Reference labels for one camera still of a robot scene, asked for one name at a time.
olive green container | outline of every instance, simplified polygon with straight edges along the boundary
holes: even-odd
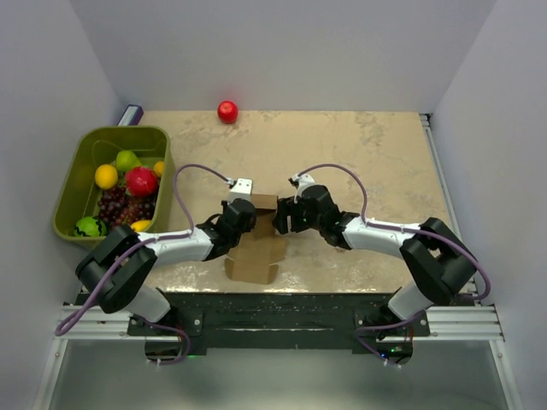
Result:
[[[146,167],[165,162],[156,211],[146,231],[168,230],[174,175],[169,136],[156,126],[105,126],[91,131],[79,143],[53,217],[53,229],[59,237],[89,249],[103,240],[75,237],[74,226],[79,219],[98,214],[102,191],[95,185],[95,170],[102,164],[114,164],[118,152],[124,149],[133,151]]]

brown box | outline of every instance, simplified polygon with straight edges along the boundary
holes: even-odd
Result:
[[[275,234],[272,226],[277,209],[277,196],[252,194],[256,208],[256,225],[244,233],[239,245],[224,260],[226,275],[231,280],[252,284],[271,284],[279,270],[276,262],[285,258],[286,241]]]

wooden tabletop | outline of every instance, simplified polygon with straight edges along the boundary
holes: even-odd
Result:
[[[141,125],[163,128],[176,166],[201,163],[232,178],[253,179],[253,191],[294,195],[287,179],[305,167],[334,162],[356,172],[368,190],[367,216],[413,223],[436,216],[449,223],[429,147],[417,113],[244,111],[235,125],[214,111],[149,111]],[[359,212],[358,186],[337,169],[312,172],[341,210]],[[179,191],[196,222],[219,212],[227,187],[201,170],[179,176]],[[174,200],[170,230],[188,227]],[[272,284],[233,282],[223,258],[184,262],[150,273],[165,291],[392,292],[411,280],[399,259],[366,250],[332,248],[316,231],[287,237],[286,258]]]

red grapes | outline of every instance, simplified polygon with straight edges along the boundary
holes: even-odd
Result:
[[[103,191],[103,196],[97,203],[97,217],[110,230],[120,225],[130,225],[138,220],[151,220],[156,210],[156,201],[157,192],[150,196],[129,196],[125,187],[115,186]]]

red ball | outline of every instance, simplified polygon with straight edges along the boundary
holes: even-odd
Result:
[[[126,182],[132,196],[148,196],[157,190],[156,175],[146,167],[135,167],[126,173]]]
[[[238,119],[238,106],[231,101],[223,101],[219,104],[216,113],[225,124],[233,124]]]

